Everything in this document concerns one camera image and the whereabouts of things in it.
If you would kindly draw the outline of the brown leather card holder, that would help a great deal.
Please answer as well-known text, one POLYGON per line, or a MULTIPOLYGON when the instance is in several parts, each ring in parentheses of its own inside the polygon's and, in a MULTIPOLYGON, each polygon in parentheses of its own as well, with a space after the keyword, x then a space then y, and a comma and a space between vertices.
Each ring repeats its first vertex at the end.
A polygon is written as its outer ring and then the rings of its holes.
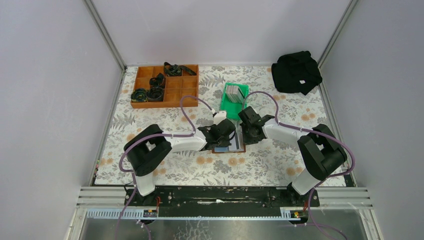
POLYGON ((215 147, 212 152, 214 154, 229 154, 229 153, 245 153, 246 145, 243 142, 243 138, 236 135, 230 140, 230 145, 227 147, 215 147))

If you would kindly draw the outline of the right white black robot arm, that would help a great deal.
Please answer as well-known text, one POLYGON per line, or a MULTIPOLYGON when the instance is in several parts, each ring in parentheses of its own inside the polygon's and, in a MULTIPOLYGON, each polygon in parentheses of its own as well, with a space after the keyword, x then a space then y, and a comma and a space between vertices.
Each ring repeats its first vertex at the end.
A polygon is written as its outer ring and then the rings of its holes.
POLYGON ((324 124, 317 125, 312 131, 288 127, 272 115, 261 117, 250 106, 243 109, 238 116, 246 145, 271 139, 300 150, 305 169, 287 186, 289 190, 286 193, 287 201, 293 206, 301 205, 313 187, 328 178, 348 159, 340 142, 324 124))

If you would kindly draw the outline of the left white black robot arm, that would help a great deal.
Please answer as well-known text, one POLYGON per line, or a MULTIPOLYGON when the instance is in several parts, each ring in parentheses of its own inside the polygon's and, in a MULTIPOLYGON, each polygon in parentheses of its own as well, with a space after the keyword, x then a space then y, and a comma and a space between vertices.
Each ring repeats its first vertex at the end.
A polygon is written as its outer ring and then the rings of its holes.
POLYGON ((124 146, 124 157, 130 162, 137 188, 136 199, 144 206, 155 200, 153 171, 164 158, 175 152, 211 151, 231 145, 236 126, 225 111, 213 115, 213 124, 200 126, 195 132, 166 132, 157 124, 144 129, 124 146))

